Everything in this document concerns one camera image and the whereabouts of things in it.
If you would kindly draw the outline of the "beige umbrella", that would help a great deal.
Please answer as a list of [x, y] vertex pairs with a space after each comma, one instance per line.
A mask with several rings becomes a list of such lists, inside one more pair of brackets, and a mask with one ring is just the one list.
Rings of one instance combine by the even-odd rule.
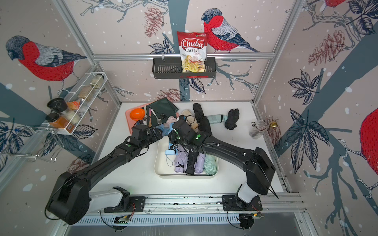
[[181, 113], [181, 115], [185, 116], [185, 118], [186, 118], [186, 122], [191, 126], [191, 128], [192, 128], [194, 131], [198, 132], [199, 124], [198, 124], [198, 122], [197, 122], [197, 120], [196, 120], [194, 114], [193, 114], [190, 110], [185, 109], [185, 110]]

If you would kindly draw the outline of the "pink umbrella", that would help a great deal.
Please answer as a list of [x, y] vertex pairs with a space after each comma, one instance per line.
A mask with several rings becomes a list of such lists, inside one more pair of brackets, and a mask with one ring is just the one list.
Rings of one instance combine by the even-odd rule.
[[169, 128], [171, 124], [174, 124], [174, 123], [177, 122], [178, 120], [179, 120], [179, 118], [176, 118], [176, 117], [174, 117], [174, 116], [170, 116], [170, 117], [167, 119], [167, 121], [166, 121], [166, 123], [164, 124], [164, 126]]

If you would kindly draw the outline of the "long black umbrella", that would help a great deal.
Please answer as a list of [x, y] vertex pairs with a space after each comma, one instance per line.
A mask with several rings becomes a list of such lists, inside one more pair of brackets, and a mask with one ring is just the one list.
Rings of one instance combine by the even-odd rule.
[[193, 111], [195, 113], [195, 119], [197, 120], [199, 131], [203, 131], [208, 133], [209, 135], [212, 135], [210, 122], [208, 118], [204, 116], [202, 106], [198, 103], [194, 103]]

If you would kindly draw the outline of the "lavender umbrella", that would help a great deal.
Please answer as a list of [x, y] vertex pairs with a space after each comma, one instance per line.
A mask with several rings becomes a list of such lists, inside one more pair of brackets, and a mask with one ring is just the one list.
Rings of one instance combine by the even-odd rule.
[[185, 173], [188, 165], [189, 153], [181, 145], [176, 147], [177, 155], [174, 160], [174, 171], [176, 173]]
[[206, 155], [203, 153], [199, 153], [195, 162], [195, 174], [201, 174], [204, 170], [204, 163], [205, 163]]

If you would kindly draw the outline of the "mint green umbrella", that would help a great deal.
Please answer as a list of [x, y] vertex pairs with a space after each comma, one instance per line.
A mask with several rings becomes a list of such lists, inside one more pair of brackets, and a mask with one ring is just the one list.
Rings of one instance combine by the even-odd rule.
[[209, 176], [213, 176], [217, 173], [218, 168], [215, 156], [208, 154], [205, 156], [204, 171]]

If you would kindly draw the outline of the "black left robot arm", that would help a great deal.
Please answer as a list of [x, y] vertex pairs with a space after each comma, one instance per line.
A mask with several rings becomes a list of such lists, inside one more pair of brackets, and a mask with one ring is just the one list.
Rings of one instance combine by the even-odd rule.
[[110, 154], [76, 173], [65, 172], [55, 183], [44, 212], [73, 225], [86, 215], [90, 208], [91, 189], [103, 178], [122, 165], [141, 156], [141, 151], [162, 139], [157, 127], [137, 125], [132, 135], [117, 145]]

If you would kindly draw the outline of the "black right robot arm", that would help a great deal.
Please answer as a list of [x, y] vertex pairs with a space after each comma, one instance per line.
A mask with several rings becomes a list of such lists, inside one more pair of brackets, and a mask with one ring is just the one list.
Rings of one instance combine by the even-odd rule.
[[265, 150], [245, 149], [223, 142], [203, 132], [195, 132], [184, 120], [173, 124], [172, 136], [192, 153], [203, 153], [223, 159], [246, 173], [246, 182], [237, 192], [237, 200], [250, 203], [257, 195], [267, 195], [276, 172], [276, 168]]

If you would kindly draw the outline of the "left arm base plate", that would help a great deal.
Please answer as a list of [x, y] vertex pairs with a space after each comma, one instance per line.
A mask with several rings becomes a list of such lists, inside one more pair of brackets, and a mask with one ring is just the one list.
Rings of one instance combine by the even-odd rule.
[[107, 207], [103, 211], [105, 213], [140, 213], [144, 210], [145, 201], [144, 196], [127, 196], [117, 206]]

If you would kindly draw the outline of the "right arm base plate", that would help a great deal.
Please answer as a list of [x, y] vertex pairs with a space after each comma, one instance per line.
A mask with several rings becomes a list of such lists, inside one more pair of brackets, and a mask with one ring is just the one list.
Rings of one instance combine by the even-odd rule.
[[222, 195], [221, 204], [224, 211], [262, 211], [260, 196], [256, 195], [249, 203], [242, 201], [236, 195]]

